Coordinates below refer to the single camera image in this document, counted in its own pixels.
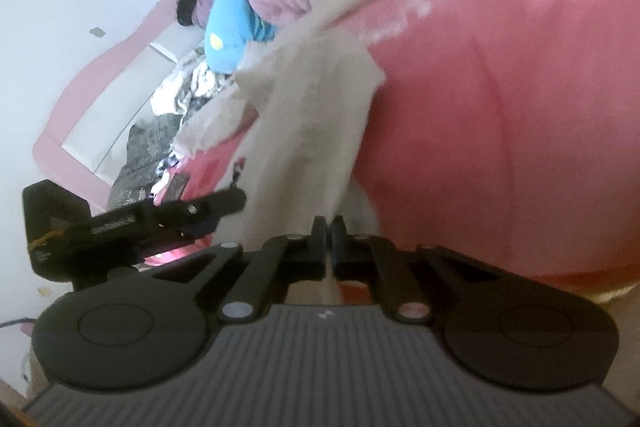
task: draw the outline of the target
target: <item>pink blanket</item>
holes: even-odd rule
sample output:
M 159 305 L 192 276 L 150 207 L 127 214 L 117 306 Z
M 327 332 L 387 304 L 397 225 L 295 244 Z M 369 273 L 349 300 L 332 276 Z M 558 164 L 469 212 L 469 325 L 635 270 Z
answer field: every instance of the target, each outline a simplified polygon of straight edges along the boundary
M 384 235 L 565 287 L 640 277 L 640 0 L 373 0 L 340 24 L 388 77 L 354 170 Z

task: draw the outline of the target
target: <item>clothes pile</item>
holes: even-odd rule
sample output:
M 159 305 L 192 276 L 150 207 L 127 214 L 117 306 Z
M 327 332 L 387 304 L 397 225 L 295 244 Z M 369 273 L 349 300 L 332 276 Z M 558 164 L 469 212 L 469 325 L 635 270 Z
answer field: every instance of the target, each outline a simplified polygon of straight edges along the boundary
M 151 109 L 156 116 L 182 115 L 182 125 L 229 83 L 228 75 L 209 69 L 201 44 L 186 54 L 162 81 L 151 96 Z
M 158 164 L 172 153 L 180 116 L 164 114 L 133 124 L 127 139 L 127 162 L 111 188 L 107 208 L 113 210 L 151 197 L 158 181 Z

